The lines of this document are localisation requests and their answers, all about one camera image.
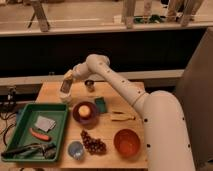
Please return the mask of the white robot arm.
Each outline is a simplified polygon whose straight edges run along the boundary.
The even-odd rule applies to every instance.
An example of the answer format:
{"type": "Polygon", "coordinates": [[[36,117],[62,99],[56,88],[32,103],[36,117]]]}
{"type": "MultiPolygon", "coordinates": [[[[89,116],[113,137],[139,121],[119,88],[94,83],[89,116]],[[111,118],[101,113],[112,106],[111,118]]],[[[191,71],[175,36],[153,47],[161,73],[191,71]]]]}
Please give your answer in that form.
{"type": "Polygon", "coordinates": [[[186,119],[177,98],[167,91],[147,93],[110,68],[107,56],[90,54],[64,74],[64,80],[104,78],[140,115],[149,171],[196,171],[186,119]]]}

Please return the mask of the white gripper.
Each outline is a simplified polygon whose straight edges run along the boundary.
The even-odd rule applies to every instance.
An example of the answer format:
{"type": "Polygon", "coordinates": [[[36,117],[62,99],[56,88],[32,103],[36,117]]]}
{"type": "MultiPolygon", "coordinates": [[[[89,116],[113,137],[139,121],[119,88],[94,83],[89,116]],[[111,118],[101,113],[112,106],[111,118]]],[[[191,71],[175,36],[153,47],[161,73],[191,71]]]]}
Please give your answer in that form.
{"type": "Polygon", "coordinates": [[[69,69],[63,76],[64,80],[72,81],[73,83],[83,80],[81,67],[76,65],[73,69],[69,69]]]}

